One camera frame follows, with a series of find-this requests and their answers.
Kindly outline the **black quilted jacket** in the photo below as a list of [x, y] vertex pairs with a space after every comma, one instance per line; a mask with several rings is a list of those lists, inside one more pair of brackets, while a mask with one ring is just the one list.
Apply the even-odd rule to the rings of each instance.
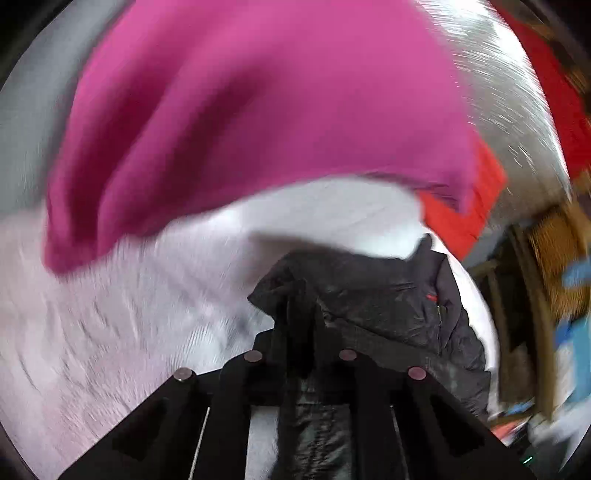
[[322, 405], [324, 346], [352, 349], [390, 370], [420, 366], [480, 420], [491, 374], [448, 257], [424, 236], [408, 259], [339, 250], [292, 251], [259, 280], [249, 302], [274, 321], [271, 357], [303, 361], [287, 375], [273, 479], [349, 479], [349, 409]]

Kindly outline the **wooden shelf rack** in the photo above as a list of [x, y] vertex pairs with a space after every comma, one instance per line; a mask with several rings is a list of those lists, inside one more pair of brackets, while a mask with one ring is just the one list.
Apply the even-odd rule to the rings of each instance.
[[557, 419], [556, 323], [526, 230], [509, 226], [491, 256], [469, 269], [499, 343], [496, 424], [539, 415]]

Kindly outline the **red pillow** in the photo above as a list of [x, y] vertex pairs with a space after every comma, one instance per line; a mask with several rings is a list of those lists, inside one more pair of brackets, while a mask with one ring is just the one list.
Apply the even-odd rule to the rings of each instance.
[[470, 208], [460, 214], [427, 192], [420, 192], [423, 222], [459, 260], [464, 260], [483, 233], [493, 207], [506, 186], [507, 176], [493, 151], [475, 134], [477, 176]]

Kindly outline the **wicker basket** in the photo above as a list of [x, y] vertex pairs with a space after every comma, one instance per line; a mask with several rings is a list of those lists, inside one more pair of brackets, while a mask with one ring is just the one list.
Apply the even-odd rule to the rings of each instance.
[[584, 317], [590, 309], [590, 287], [565, 287], [562, 276], [575, 261], [590, 254], [590, 219], [577, 201], [547, 210], [527, 230], [550, 311], [556, 323]]

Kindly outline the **magenta pillow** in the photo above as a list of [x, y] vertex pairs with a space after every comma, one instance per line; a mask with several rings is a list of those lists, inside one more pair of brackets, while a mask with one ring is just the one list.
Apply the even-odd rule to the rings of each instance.
[[412, 1], [136, 1], [77, 83], [47, 193], [66, 274], [269, 188], [373, 175], [468, 208], [473, 131]]

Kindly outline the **grey hoodie sweatshirt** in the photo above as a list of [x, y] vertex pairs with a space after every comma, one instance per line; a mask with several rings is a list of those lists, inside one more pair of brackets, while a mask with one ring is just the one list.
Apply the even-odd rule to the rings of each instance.
[[42, 201], [82, 67], [124, 1], [73, 1], [32, 41], [1, 89], [1, 215]]

